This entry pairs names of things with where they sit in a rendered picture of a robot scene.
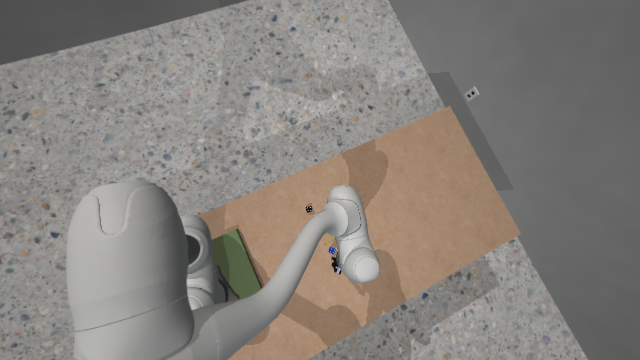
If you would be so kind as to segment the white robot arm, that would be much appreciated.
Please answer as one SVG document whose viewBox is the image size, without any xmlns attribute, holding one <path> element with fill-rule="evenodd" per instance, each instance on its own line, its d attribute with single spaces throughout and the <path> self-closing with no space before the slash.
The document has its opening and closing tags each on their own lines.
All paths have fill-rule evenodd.
<svg viewBox="0 0 640 360">
<path fill-rule="evenodd" d="M 92 189 L 67 234 L 74 354 L 64 360 L 228 360 L 283 311 L 326 232 L 336 238 L 344 275 L 374 281 L 380 263 L 356 190 L 333 187 L 322 211 L 268 283 L 239 299 L 215 265 L 208 225 L 179 216 L 162 187 L 132 181 Z M 195 261 L 188 266 L 188 259 Z"/>
</svg>

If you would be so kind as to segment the tan flat mat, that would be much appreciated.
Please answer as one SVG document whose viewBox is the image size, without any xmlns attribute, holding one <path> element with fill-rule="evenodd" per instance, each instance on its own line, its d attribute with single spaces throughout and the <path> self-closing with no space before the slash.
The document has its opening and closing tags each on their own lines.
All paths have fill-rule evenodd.
<svg viewBox="0 0 640 360">
<path fill-rule="evenodd" d="M 327 232 L 322 236 L 322 241 L 324 244 L 329 243 L 330 241 L 332 241 L 333 239 L 335 239 L 334 236 L 329 235 Z"/>
</svg>

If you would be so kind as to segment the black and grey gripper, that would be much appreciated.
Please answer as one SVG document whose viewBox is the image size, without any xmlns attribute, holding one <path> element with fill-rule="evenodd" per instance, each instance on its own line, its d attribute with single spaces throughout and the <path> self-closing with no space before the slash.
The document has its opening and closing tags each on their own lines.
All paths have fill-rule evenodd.
<svg viewBox="0 0 640 360">
<path fill-rule="evenodd" d="M 338 266 L 338 264 L 337 264 L 337 255 L 336 255 L 336 257 L 335 257 L 335 258 L 334 258 L 333 256 L 330 256 L 330 257 L 332 258 L 331 260 L 333 260 L 333 261 L 334 261 L 334 262 L 332 262 L 332 266 L 333 266 L 333 268 L 334 268 L 334 272 L 335 272 L 335 273 L 337 273 L 337 274 L 341 274 L 341 269 L 339 268 L 339 266 Z M 336 265 L 336 264 L 337 264 L 337 265 Z M 335 266 L 337 266 L 337 267 L 335 268 Z"/>
</svg>

